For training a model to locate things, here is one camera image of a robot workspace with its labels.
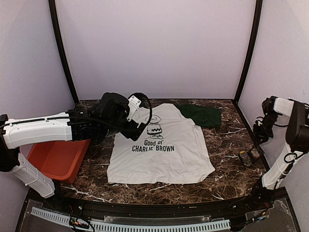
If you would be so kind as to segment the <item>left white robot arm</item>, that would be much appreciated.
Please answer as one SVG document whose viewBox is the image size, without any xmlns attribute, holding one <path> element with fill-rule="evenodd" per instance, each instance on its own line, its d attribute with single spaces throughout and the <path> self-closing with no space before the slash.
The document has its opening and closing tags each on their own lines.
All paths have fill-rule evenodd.
<svg viewBox="0 0 309 232">
<path fill-rule="evenodd" d="M 0 170 L 10 173 L 29 186 L 58 211 L 68 207 L 68 199 L 55 187 L 55 182 L 34 167 L 20 151 L 20 146 L 53 142 L 81 141 L 106 138 L 121 133 L 136 141 L 150 123 L 138 123 L 133 116 L 150 100 L 143 93 L 126 98 L 117 93 L 106 92 L 101 100 L 83 110 L 68 110 L 52 116 L 28 119 L 9 119 L 0 116 Z"/>
</svg>

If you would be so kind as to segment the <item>dark brooch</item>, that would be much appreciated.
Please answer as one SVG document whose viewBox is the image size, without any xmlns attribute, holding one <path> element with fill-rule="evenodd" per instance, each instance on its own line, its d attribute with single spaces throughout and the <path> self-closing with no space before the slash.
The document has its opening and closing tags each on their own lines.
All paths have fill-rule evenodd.
<svg viewBox="0 0 309 232">
<path fill-rule="evenodd" d="M 246 167 L 250 167 L 252 164 L 251 158 L 246 151 L 240 151 L 239 159 L 242 162 L 242 164 Z"/>
</svg>

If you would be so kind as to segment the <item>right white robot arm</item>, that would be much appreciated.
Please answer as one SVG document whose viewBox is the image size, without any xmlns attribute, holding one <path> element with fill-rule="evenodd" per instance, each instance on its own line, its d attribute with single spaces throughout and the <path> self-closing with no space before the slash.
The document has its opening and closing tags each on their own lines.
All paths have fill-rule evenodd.
<svg viewBox="0 0 309 232">
<path fill-rule="evenodd" d="M 274 137 L 273 127 L 279 116 L 289 118 L 285 133 L 285 145 L 275 164 L 254 185 L 253 194 L 246 205 L 256 210 L 265 202 L 265 195 L 276 190 L 297 162 L 309 152 L 309 105 L 292 99 L 275 96 L 262 102 L 264 116 L 257 119 L 253 132 L 259 144 Z"/>
</svg>

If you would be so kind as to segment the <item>white green Charlie Brown shirt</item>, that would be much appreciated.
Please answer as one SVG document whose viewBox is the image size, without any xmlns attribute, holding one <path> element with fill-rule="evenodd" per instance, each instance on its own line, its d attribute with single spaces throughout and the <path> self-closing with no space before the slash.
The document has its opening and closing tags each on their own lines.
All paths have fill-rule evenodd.
<svg viewBox="0 0 309 232">
<path fill-rule="evenodd" d="M 175 105 L 141 107 L 133 119 L 148 125 L 137 141 L 116 134 L 107 169 L 109 183 L 194 184 L 215 171 L 202 128 Z"/>
</svg>

